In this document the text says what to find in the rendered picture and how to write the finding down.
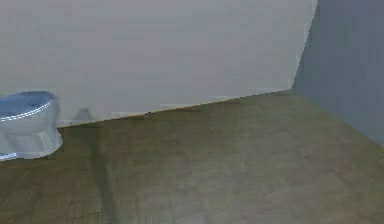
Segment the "white toilet with blue lid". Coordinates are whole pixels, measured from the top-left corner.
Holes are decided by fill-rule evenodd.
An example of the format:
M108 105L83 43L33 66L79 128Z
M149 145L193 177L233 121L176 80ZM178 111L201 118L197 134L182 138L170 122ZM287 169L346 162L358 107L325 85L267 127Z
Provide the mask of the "white toilet with blue lid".
M58 114L58 100L49 91L0 97L0 135L9 144L0 149L0 161L42 158L57 151L63 144Z

